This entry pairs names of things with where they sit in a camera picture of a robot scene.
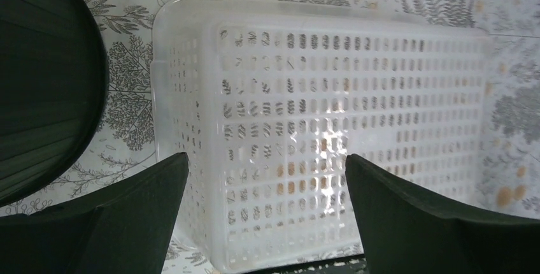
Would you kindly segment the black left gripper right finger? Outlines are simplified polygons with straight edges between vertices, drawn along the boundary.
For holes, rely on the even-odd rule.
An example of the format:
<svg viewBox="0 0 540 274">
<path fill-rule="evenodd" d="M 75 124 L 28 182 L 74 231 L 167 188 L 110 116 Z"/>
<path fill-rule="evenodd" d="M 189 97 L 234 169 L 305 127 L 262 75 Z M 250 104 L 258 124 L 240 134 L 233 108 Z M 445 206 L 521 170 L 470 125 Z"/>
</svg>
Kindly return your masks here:
<svg viewBox="0 0 540 274">
<path fill-rule="evenodd" d="M 484 210 L 346 158 L 371 273 L 538 273 L 539 221 Z"/>
</svg>

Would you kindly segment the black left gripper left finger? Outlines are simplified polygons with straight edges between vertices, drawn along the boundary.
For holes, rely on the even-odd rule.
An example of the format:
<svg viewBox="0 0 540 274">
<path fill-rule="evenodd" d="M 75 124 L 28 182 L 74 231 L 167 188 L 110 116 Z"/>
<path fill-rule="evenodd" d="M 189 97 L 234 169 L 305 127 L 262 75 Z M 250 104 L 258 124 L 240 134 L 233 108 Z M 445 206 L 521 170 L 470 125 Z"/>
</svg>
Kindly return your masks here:
<svg viewBox="0 0 540 274">
<path fill-rule="evenodd" d="M 2 273 L 160 273 L 188 177 L 174 154 L 31 215 L 1 218 Z"/>
</svg>

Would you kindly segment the large black round bin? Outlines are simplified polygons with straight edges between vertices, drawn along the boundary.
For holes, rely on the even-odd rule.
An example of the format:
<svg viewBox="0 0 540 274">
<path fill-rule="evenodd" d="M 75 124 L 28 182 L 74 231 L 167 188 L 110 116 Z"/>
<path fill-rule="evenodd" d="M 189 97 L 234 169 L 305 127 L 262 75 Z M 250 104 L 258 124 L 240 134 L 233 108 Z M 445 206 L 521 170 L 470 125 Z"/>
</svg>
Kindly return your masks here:
<svg viewBox="0 0 540 274">
<path fill-rule="evenodd" d="M 1 0 L 1 204 L 46 187 L 94 137 L 108 92 L 84 0 Z"/>
</svg>

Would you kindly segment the white perforated plastic basket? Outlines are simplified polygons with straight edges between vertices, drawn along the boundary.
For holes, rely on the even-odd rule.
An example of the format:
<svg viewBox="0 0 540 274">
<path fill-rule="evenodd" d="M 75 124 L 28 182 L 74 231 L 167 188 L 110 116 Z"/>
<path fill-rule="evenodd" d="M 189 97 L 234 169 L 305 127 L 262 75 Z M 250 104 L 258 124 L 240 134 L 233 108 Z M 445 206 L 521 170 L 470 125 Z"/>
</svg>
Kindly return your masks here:
<svg viewBox="0 0 540 274">
<path fill-rule="evenodd" d="M 475 201 L 491 39 L 344 6 L 172 0 L 152 28 L 157 160 L 189 176 L 173 231 L 222 273 L 352 246 L 358 154 Z"/>
</svg>

